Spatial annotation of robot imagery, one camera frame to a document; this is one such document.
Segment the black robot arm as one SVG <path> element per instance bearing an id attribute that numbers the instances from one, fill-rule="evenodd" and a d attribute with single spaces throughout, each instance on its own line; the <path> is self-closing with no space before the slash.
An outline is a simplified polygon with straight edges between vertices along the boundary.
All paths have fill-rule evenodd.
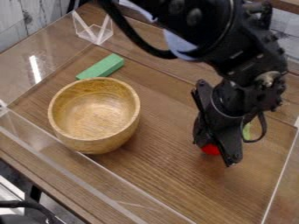
<path id="1" fill-rule="evenodd" d="M 138 35 L 113 0 L 97 0 L 131 41 L 154 56 L 208 64 L 222 77 L 216 86 L 198 80 L 191 96 L 199 109 L 192 141 L 214 148 L 224 164 L 243 158 L 244 126 L 283 104 L 286 51 L 271 32 L 272 5 L 264 0 L 128 0 L 163 27 L 168 48 L 152 47 Z"/>

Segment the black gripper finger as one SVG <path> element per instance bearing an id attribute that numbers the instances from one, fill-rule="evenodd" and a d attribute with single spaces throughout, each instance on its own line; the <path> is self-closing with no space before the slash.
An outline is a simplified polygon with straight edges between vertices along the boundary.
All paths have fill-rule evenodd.
<path id="1" fill-rule="evenodd" d="M 236 130 L 222 131 L 216 135 L 220 155 L 227 167 L 239 163 L 243 159 L 242 137 Z"/>
<path id="2" fill-rule="evenodd" d="M 199 147 L 206 146 L 212 143 L 212 137 L 210 132 L 210 126 L 206 122 L 206 118 L 202 114 L 198 114 L 198 117 L 194 122 L 192 127 L 192 143 Z"/>

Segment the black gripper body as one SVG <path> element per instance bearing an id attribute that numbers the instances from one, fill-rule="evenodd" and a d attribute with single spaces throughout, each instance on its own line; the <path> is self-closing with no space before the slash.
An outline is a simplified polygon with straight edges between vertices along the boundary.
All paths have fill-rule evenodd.
<path id="1" fill-rule="evenodd" d="M 212 144 L 218 146 L 216 135 L 230 130 L 239 132 L 242 143 L 247 141 L 242 131 L 264 110 L 266 90 L 258 81 L 242 87 L 232 81 L 223 80 L 214 87 L 206 80 L 198 80 L 191 96 L 210 126 Z"/>

